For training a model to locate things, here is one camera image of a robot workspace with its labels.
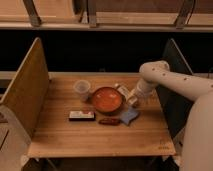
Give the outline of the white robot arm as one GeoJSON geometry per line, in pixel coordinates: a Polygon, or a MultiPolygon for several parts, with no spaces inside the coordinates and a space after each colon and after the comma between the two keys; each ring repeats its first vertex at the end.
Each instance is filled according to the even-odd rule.
{"type": "Polygon", "coordinates": [[[190,66],[165,60],[144,63],[130,97],[146,98],[157,86],[176,93],[180,100],[167,101],[164,109],[180,115],[182,126],[174,133],[175,162],[179,171],[213,171],[213,79],[194,76],[190,66]]]}

